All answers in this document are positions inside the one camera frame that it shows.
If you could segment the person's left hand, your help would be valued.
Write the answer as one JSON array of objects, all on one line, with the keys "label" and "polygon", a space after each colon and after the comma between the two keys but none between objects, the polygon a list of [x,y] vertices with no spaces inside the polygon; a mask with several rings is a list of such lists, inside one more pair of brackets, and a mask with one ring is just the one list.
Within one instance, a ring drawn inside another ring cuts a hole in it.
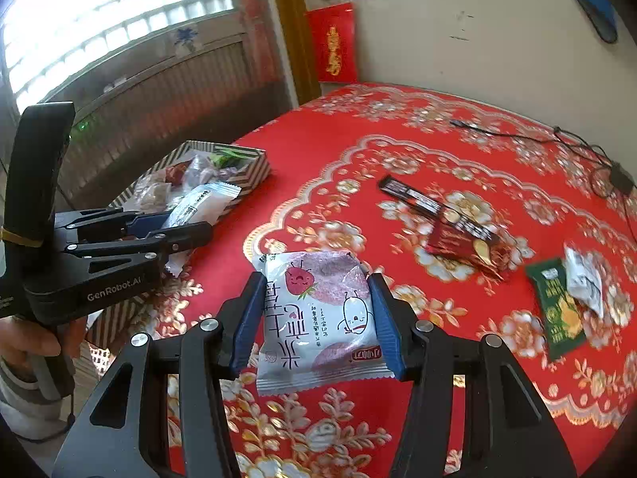
[{"label": "person's left hand", "polygon": [[21,380],[35,380],[29,362],[30,355],[55,357],[64,353],[70,358],[80,356],[80,346],[85,336],[86,318],[70,321],[57,338],[40,325],[21,318],[2,318],[0,324],[1,358]]}]

